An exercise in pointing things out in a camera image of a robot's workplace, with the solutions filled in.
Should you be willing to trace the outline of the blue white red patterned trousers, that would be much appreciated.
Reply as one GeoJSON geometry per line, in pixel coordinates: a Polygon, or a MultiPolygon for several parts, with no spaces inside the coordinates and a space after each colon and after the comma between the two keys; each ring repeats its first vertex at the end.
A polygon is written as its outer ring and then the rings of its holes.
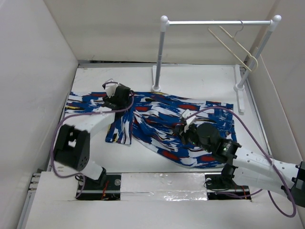
{"type": "Polygon", "coordinates": [[[130,145],[138,140],[153,152],[186,167],[199,169],[223,167],[211,153],[192,144],[184,145],[173,133],[185,110],[198,112],[195,125],[211,123],[220,136],[236,141],[233,104],[183,98],[164,93],[135,92],[132,108],[108,128],[107,143],[130,145]]]}

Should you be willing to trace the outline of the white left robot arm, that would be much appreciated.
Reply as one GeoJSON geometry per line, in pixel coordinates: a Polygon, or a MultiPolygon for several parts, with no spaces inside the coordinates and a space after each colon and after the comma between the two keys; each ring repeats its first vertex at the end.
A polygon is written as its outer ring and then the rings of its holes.
{"type": "Polygon", "coordinates": [[[52,147],[52,162],[58,162],[77,173],[82,182],[88,180],[95,189],[106,185],[106,169],[90,159],[90,141],[98,132],[128,112],[133,104],[133,91],[120,83],[110,82],[103,104],[91,112],[85,112],[80,122],[61,124],[52,147]]]}

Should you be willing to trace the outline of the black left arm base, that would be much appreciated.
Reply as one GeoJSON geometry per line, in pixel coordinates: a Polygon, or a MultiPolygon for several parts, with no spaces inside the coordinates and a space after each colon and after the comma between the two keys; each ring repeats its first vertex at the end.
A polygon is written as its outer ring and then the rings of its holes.
{"type": "Polygon", "coordinates": [[[101,201],[116,201],[121,199],[121,178],[119,173],[107,174],[105,181],[100,186],[93,182],[88,177],[86,178],[84,190],[81,192],[83,185],[82,178],[76,176],[78,188],[76,195],[77,200],[101,200],[101,201]]]}

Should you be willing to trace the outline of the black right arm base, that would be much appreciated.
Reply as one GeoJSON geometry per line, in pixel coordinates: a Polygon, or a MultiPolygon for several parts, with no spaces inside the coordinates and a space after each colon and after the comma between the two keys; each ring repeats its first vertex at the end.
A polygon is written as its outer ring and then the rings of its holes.
{"type": "Polygon", "coordinates": [[[249,187],[232,180],[234,170],[235,167],[225,166],[222,171],[204,173],[208,200],[251,200],[249,187]]]}

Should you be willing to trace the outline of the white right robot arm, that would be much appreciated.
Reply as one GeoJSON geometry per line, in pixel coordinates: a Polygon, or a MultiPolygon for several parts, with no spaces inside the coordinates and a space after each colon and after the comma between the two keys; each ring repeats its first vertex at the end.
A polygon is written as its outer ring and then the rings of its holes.
{"type": "Polygon", "coordinates": [[[278,160],[268,161],[263,155],[247,150],[231,139],[221,137],[210,123],[199,126],[178,125],[174,129],[183,144],[193,144],[212,154],[225,166],[220,176],[221,184],[231,188],[254,186],[294,200],[301,207],[305,205],[305,163],[291,164],[278,160]]]}

